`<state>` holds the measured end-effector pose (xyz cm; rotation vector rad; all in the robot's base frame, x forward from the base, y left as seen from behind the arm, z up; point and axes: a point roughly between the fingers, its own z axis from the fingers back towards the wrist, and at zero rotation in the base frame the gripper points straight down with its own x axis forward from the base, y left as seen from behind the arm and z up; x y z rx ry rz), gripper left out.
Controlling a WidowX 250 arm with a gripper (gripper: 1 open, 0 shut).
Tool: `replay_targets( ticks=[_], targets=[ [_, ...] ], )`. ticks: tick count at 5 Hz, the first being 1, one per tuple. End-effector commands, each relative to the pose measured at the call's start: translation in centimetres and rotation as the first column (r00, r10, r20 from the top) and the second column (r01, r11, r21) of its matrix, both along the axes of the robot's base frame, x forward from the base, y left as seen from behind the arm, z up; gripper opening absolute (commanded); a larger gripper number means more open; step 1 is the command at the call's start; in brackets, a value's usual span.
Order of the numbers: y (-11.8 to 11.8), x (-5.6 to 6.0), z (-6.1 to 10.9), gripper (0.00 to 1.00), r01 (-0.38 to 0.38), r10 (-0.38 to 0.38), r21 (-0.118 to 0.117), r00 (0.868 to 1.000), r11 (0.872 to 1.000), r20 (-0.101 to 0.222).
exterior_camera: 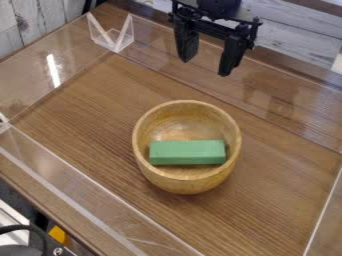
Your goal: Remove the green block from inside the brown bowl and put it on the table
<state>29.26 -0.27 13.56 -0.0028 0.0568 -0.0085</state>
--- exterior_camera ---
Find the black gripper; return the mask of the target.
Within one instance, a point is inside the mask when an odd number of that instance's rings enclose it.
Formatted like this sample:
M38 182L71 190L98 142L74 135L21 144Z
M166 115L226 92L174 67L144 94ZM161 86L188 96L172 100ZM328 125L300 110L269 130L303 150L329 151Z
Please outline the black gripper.
M170 22L177 50L188 63L198 54L200 33L225 40L218 74L226 77L240 66L248 48L256 46L262 21L242 0L172 0Z

